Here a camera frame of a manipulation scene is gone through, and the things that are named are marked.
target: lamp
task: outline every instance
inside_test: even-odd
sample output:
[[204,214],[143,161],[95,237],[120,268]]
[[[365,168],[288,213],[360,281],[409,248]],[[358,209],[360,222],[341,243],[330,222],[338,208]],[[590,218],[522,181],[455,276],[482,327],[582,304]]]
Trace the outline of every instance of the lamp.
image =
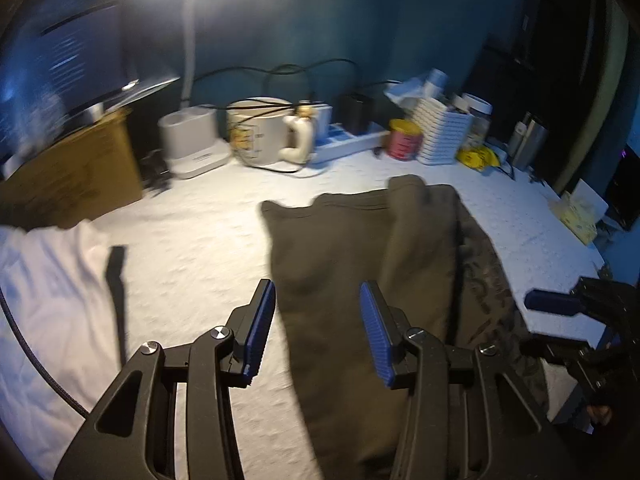
[[191,178],[226,164],[231,158],[229,145],[220,139],[215,110],[191,107],[195,74],[194,1],[184,0],[184,81],[180,111],[160,119],[167,164],[178,178]]

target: cardboard box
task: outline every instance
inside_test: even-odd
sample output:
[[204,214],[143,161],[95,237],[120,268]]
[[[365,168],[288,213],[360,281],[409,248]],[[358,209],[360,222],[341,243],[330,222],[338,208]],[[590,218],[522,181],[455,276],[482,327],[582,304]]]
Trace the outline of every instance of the cardboard box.
[[142,195],[122,110],[54,144],[0,182],[0,203],[27,207],[61,228]]

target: black cable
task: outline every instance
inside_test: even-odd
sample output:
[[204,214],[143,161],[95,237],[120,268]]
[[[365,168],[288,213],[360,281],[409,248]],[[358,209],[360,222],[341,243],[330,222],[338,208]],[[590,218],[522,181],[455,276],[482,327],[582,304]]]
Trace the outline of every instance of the black cable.
[[71,406],[78,415],[80,415],[82,418],[87,418],[89,416],[89,412],[86,409],[84,409],[78,403],[77,400],[75,400],[72,396],[70,396],[65,391],[65,389],[62,386],[60,386],[53,377],[51,377],[51,375],[49,375],[49,372],[47,372],[46,368],[42,366],[42,363],[38,361],[38,358],[33,354],[33,351],[31,351],[31,348],[29,348],[29,345],[25,341],[24,337],[22,336],[22,333],[20,332],[20,329],[18,328],[18,325],[15,322],[14,316],[11,314],[11,311],[9,310],[9,305],[7,304],[6,299],[4,298],[4,294],[2,293],[2,288],[0,288],[0,306],[2,306],[2,311],[4,312],[4,316],[6,317],[9,327],[11,328],[11,332],[14,333],[14,336],[18,340],[18,344],[20,345],[20,348],[22,348],[22,351],[27,356],[27,359],[30,361],[30,363],[33,365],[36,371],[45,380],[45,382],[53,389],[53,391],[55,391],[62,400],[64,400],[69,406]]
[[[278,65],[276,68],[273,68],[272,70],[267,70],[265,68],[258,68],[255,66],[244,66],[244,65],[227,66],[224,68],[217,68],[215,70],[210,70],[209,72],[205,72],[204,74],[197,76],[197,78],[193,80],[193,84],[196,84],[198,81],[201,81],[202,79],[205,79],[207,77],[212,77],[225,72],[246,70],[248,72],[258,72],[258,73],[265,74],[267,77],[266,77],[266,81],[263,83],[263,89],[264,88],[268,89],[268,82],[272,76],[297,75],[303,72],[308,74],[310,70],[313,70],[319,66],[329,64],[329,63],[337,63],[337,62],[348,63],[351,66],[353,66],[354,88],[355,89],[359,88],[362,82],[362,70],[360,69],[360,66],[353,59],[348,59],[345,57],[332,57],[331,59],[318,61],[307,66],[300,66],[293,63],[285,63],[285,64]],[[316,89],[314,88],[313,81],[310,75],[307,75],[307,83],[309,87],[308,89],[309,89],[311,100],[313,100],[316,95]]]
[[364,90],[365,88],[371,88],[373,86],[382,86],[388,84],[400,84],[402,81],[397,81],[395,79],[385,79],[384,81],[374,81],[373,83],[366,83],[364,85],[358,86],[358,90]]
[[[248,97],[247,99],[243,99],[242,101],[251,101],[251,102],[254,102],[254,103],[260,103],[260,104],[263,104],[263,105],[271,105],[271,106],[274,106],[274,107],[282,106],[282,103],[274,103],[273,101],[265,101],[264,99],[258,99],[257,97]],[[234,108],[231,107],[232,104],[233,103],[229,104],[226,107],[226,109],[227,110],[229,110],[229,109],[233,110]],[[237,110],[243,110],[243,109],[251,110],[251,109],[254,109],[254,107],[245,106],[245,107],[236,107],[235,109],[237,109]]]
[[[243,101],[258,101],[258,99],[243,99]],[[285,107],[286,109],[289,109],[289,108],[296,107],[296,105],[287,106],[284,103],[270,103],[268,101],[258,101],[258,102],[265,103],[265,104],[258,105],[258,106],[219,106],[219,105],[204,104],[204,105],[198,105],[198,106],[202,108],[211,108],[212,110],[261,110],[261,109],[267,109],[267,108]]]
[[[241,110],[255,110],[255,109],[260,109],[261,107],[247,107],[247,108],[240,108]],[[267,110],[266,112],[262,112],[260,114],[255,114],[252,115],[251,117],[245,117],[244,119],[242,119],[242,121],[239,121],[239,123],[234,123],[234,126],[239,126],[240,124],[244,124],[247,121],[251,121],[252,119],[257,119],[258,117],[264,117],[265,115],[269,115],[269,114],[275,114],[278,112],[283,112],[285,110],[293,110],[296,108],[295,104],[290,104],[290,105],[284,105],[284,104],[279,104],[277,106],[269,106],[268,108],[270,108],[270,110]]]
[[264,77],[264,80],[262,82],[262,95],[269,95],[269,83],[271,82],[271,78],[273,76],[296,75],[300,73],[304,73],[304,75],[306,76],[306,85],[309,90],[308,98],[310,101],[313,101],[316,98],[316,88],[314,87],[314,82],[311,77],[311,74],[309,73],[309,70],[307,70],[303,66],[296,65],[293,63],[285,63],[285,64],[278,65],[276,68],[271,70],[271,72]]
[[244,164],[248,168],[254,168],[254,170],[269,171],[271,173],[294,174],[299,173],[306,168],[306,164],[301,164],[300,167],[296,170],[276,170],[275,168],[268,168],[266,166],[256,166],[255,164],[251,164],[248,160],[246,160],[244,158],[244,155],[241,154],[240,150],[234,149],[234,153],[238,156],[242,164]]
[[513,166],[506,161],[506,163],[509,165],[510,170],[507,172],[502,168],[502,165],[498,166],[498,171],[503,172],[506,176],[508,176],[511,180],[516,180],[516,175],[515,175],[515,171],[513,171]]

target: metal container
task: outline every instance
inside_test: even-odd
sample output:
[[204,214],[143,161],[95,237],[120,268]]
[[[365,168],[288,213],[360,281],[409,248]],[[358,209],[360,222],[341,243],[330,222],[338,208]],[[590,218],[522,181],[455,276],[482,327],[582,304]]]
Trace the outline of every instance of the metal container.
[[520,147],[513,157],[512,166],[516,170],[525,171],[531,165],[545,143],[546,134],[548,134],[548,130],[537,119],[532,118],[527,133],[525,133]]
[[531,114],[527,112],[524,116],[524,119],[519,121],[516,124],[515,129],[513,130],[513,135],[511,136],[511,140],[509,141],[509,145],[507,146],[507,155],[509,155],[509,161],[513,161],[513,157],[518,153],[518,148],[522,144],[522,139],[524,139],[525,134],[527,133],[527,128],[529,127],[529,119]]

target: red can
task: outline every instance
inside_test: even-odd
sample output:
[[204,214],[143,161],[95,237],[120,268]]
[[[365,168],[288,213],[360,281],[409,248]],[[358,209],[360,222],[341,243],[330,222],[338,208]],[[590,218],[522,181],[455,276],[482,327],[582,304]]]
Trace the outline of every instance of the red can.
[[422,140],[420,126],[412,121],[392,119],[389,127],[391,138],[388,154],[397,160],[413,160]]

